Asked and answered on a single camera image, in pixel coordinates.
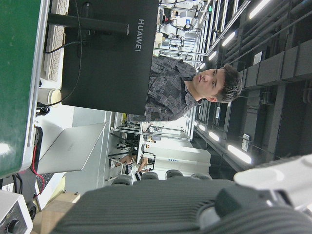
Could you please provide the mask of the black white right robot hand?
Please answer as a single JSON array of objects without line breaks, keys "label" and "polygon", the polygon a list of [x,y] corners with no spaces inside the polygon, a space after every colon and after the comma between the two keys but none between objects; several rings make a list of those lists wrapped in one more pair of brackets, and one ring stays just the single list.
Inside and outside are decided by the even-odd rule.
[{"label": "black white right robot hand", "polygon": [[236,173],[148,179],[87,192],[55,234],[309,234],[312,156]]}]

